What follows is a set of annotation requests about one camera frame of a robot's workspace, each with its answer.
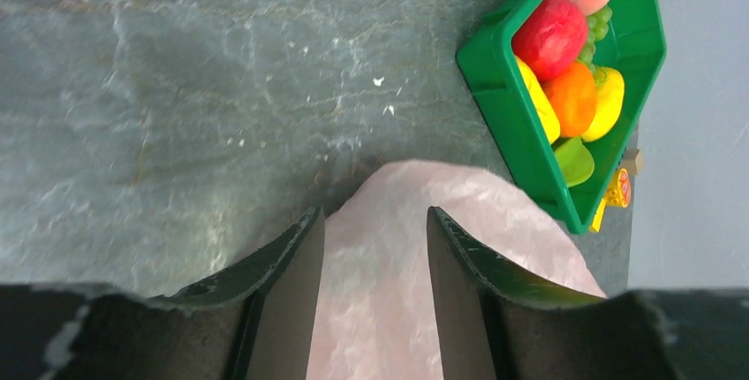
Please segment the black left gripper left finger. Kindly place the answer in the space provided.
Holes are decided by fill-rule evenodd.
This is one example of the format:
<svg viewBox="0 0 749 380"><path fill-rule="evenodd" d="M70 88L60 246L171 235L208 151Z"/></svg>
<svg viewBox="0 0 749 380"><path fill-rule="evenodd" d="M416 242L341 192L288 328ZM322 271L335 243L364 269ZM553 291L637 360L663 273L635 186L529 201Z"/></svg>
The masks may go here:
<svg viewBox="0 0 749 380"><path fill-rule="evenodd" d="M325 219L308 212L171 296L97 283L4 284L4 379L302 379Z"/></svg>

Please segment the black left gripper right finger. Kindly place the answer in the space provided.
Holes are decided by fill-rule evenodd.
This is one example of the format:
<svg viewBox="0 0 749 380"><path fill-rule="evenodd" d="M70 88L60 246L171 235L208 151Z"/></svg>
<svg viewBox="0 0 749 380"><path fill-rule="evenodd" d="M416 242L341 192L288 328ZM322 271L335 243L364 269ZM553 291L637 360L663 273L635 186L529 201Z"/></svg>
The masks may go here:
<svg viewBox="0 0 749 380"><path fill-rule="evenodd" d="M745 379L745 289L635 289L600 298L427 213L435 318L448 379Z"/></svg>

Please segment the pink plastic bag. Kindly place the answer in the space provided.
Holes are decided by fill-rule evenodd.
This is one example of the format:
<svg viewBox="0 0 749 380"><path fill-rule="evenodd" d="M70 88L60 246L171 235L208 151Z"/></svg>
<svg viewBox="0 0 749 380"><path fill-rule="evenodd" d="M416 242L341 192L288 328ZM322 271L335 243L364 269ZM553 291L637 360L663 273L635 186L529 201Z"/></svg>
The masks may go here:
<svg viewBox="0 0 749 380"><path fill-rule="evenodd" d="M601 295L571 238L512 183L471 166L387 163L326 219L308 378L443 377L427 258L432 207L532 273Z"/></svg>

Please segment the yellow fake lemon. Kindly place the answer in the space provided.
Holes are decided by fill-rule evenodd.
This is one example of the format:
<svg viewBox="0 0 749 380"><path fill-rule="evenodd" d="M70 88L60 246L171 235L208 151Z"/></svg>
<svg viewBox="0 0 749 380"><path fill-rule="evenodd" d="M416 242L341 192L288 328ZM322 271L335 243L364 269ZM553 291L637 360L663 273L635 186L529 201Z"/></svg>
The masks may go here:
<svg viewBox="0 0 749 380"><path fill-rule="evenodd" d="M599 140L613 128L619 119L624 102L624 78L618 70L599 66L594 79L597 105L591 125L581 134L581 139L586 142Z"/></svg>

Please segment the red fake fruit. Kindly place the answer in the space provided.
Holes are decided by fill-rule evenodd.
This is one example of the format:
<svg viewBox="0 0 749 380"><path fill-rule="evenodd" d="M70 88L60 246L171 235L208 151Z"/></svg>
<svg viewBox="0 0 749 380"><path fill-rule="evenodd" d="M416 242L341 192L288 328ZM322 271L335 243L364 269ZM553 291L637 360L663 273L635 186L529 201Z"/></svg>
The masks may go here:
<svg viewBox="0 0 749 380"><path fill-rule="evenodd" d="M539 81L555 78L586 44L586 17L570 0L543 0L511 39L515 56Z"/></svg>

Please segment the green fake grapes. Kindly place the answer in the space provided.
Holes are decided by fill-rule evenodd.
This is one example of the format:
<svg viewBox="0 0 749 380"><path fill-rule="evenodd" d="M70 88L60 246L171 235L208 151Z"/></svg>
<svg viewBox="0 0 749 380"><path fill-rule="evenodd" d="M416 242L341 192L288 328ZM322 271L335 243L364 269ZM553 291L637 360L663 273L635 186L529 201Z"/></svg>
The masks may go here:
<svg viewBox="0 0 749 380"><path fill-rule="evenodd" d="M586 43L577 56L577 61L586 65L591 73L595 73L596 66L593 58L596 52L596 43L602 41L609 32L609 22L613 11L605 5L599 11L586 17L588 26Z"/></svg>

